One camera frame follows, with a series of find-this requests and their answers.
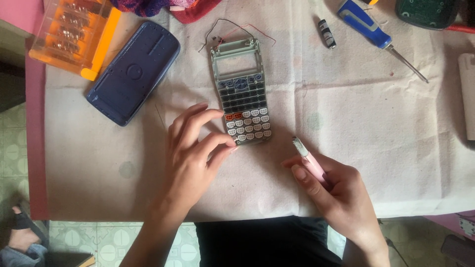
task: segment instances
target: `tiled floor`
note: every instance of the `tiled floor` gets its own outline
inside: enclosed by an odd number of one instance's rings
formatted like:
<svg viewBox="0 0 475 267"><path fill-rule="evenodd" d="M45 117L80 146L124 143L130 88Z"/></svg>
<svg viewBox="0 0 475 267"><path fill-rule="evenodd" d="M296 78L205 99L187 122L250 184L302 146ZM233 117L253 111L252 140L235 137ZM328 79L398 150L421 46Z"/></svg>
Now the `tiled floor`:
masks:
<svg viewBox="0 0 475 267"><path fill-rule="evenodd" d="M28 161L26 148L25 105L0 113L0 216L12 216L12 199L28 199ZM50 249L88 252L96 256L99 267L117 267L137 237L141 223L52 221ZM3 239L8 226L0 225ZM383 220L383 234L390 238L410 267L455 267L440 253L446 235L452 232L422 217ZM329 229L328 247L341 256L345 238ZM392 267L405 267L390 248ZM198 238L192 223L183 223L175 237L166 267L198 267Z"/></svg>

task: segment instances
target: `blue screwdriver handle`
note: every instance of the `blue screwdriver handle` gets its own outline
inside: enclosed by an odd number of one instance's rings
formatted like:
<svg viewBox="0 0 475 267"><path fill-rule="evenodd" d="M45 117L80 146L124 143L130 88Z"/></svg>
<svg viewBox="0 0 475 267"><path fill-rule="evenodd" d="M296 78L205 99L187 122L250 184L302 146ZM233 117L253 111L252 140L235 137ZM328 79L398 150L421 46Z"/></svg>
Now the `blue screwdriver handle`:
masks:
<svg viewBox="0 0 475 267"><path fill-rule="evenodd" d="M385 49L391 44L391 36L384 33L378 24L352 0L345 0L337 14L377 47Z"/></svg>

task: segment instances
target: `foot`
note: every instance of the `foot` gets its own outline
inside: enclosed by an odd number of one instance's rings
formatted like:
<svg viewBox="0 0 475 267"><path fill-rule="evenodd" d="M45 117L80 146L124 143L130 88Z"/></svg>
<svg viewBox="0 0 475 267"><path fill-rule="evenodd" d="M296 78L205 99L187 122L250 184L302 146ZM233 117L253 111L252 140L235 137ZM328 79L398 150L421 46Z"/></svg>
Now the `foot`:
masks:
<svg viewBox="0 0 475 267"><path fill-rule="evenodd" d="M21 214L21 210L19 207L15 206L12 208L12 210L15 214ZM21 253L26 253L31 244L34 243L40 244L41 240L30 228L27 228L20 230L12 230L8 246L10 248L20 251Z"/></svg>

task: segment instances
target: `calculator keypad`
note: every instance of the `calculator keypad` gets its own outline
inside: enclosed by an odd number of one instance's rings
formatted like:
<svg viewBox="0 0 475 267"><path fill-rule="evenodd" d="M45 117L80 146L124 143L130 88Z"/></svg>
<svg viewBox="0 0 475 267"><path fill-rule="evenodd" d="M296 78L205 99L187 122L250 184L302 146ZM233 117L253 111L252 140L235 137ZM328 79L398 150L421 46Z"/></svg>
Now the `calculator keypad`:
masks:
<svg viewBox="0 0 475 267"><path fill-rule="evenodd" d="M263 74L219 81L218 94L229 135L241 142L272 135Z"/></svg>

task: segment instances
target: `battery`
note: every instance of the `battery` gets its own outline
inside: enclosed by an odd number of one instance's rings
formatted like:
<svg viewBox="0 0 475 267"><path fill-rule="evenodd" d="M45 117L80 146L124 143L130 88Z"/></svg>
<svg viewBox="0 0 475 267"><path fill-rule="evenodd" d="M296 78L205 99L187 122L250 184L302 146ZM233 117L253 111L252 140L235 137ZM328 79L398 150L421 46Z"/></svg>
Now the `battery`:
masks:
<svg viewBox="0 0 475 267"><path fill-rule="evenodd" d="M336 46L335 39L333 38L333 34L330 31L330 28L328 27L328 24L326 23L324 19L318 22L318 27L320 28L320 31L323 34L323 38L325 39L325 42L327 43L327 47L329 49L335 48Z"/></svg>

